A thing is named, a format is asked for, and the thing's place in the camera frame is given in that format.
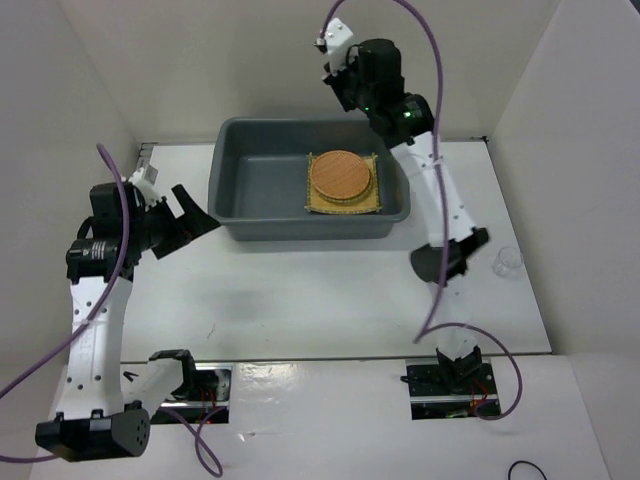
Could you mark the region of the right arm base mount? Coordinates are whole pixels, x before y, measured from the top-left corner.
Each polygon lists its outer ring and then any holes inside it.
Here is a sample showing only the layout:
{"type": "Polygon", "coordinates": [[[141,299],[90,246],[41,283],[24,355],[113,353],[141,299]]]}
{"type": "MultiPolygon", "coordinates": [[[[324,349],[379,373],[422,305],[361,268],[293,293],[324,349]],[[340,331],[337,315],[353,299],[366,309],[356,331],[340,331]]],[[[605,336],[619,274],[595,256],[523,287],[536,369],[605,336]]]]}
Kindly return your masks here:
{"type": "Polygon", "coordinates": [[[406,361],[400,381],[407,385],[411,418],[444,420],[502,413],[493,369],[484,361],[478,373],[461,385],[445,385],[442,369],[434,358],[406,361]]]}

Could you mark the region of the square bamboo mat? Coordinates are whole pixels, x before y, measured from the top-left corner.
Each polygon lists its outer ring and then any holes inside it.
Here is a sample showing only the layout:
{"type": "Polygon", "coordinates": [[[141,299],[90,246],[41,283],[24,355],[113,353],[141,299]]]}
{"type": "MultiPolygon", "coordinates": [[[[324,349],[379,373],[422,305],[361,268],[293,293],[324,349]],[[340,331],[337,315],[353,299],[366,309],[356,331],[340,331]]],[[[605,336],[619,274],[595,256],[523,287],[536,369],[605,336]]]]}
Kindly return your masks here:
{"type": "Polygon", "coordinates": [[[308,191],[312,187],[311,181],[309,178],[311,160],[313,157],[317,157],[319,155],[314,155],[312,153],[308,154],[308,170],[307,170],[307,199],[305,209],[308,212],[312,213],[320,213],[320,214],[328,214],[328,215],[359,215],[359,214],[369,214],[369,213],[378,213],[381,211],[381,201],[379,195],[379,181],[376,169],[376,160],[377,155],[372,154],[369,156],[360,156],[362,157],[370,171],[372,173],[372,180],[370,186],[374,188],[373,194],[367,198],[365,201],[355,203],[355,204],[332,204],[325,201],[308,201],[308,191]]]}

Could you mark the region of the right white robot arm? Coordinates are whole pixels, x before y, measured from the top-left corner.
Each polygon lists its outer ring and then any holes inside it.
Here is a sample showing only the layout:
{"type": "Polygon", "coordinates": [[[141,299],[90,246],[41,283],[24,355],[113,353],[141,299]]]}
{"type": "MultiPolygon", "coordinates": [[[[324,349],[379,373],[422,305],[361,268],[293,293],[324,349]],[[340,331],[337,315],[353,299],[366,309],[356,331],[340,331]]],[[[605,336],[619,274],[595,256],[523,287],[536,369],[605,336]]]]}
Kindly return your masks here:
{"type": "Polygon", "coordinates": [[[472,383],[482,357],[473,335],[464,332],[457,294],[447,286],[464,276],[468,260],[489,241],[467,213],[447,197],[451,177],[439,152],[436,121],[427,100],[405,89],[401,53],[388,39],[356,42],[351,36],[325,34],[316,41],[326,56],[323,81],[345,111],[358,110],[401,167],[421,205],[424,245],[409,254],[416,276],[431,289],[432,307],[418,339],[439,331],[438,381],[450,393],[472,383]]]}

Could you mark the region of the orange round woven tray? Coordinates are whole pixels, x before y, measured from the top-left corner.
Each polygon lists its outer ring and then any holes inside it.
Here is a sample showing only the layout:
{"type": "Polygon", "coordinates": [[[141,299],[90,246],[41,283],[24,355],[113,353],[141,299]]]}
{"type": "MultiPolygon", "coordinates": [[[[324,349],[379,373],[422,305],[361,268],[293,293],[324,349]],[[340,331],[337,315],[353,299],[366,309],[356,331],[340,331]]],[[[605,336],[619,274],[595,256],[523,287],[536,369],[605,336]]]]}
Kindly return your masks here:
{"type": "Polygon", "coordinates": [[[333,150],[312,158],[309,178],[320,195],[330,200],[350,201],[368,190],[372,173],[359,155],[333,150]]]}

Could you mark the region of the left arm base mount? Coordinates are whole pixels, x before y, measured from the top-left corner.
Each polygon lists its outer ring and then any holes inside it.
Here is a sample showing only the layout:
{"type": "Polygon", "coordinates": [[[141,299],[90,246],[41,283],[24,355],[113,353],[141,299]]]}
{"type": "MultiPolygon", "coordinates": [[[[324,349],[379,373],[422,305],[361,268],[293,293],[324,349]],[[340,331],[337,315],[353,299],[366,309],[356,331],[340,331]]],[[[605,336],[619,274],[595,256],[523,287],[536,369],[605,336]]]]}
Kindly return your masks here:
{"type": "Polygon", "coordinates": [[[124,403],[144,408],[153,425],[229,421],[231,368],[188,371],[175,359],[123,364],[124,403]]]}

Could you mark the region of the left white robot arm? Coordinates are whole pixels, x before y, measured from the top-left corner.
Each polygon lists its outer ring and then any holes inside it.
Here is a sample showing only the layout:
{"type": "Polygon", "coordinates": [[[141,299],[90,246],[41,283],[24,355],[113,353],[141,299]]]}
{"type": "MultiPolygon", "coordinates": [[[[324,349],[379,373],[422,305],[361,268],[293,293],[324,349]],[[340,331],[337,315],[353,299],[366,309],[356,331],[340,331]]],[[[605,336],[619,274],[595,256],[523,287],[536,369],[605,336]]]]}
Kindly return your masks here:
{"type": "Polygon", "coordinates": [[[143,253],[162,259],[219,226],[182,185],[172,192],[180,216],[139,181],[90,190],[92,214],[66,254],[73,301],[66,380],[53,419],[35,429],[36,444],[59,458],[139,457],[161,404],[198,390],[187,349],[154,353],[130,381],[121,372],[124,317],[143,253]]]}

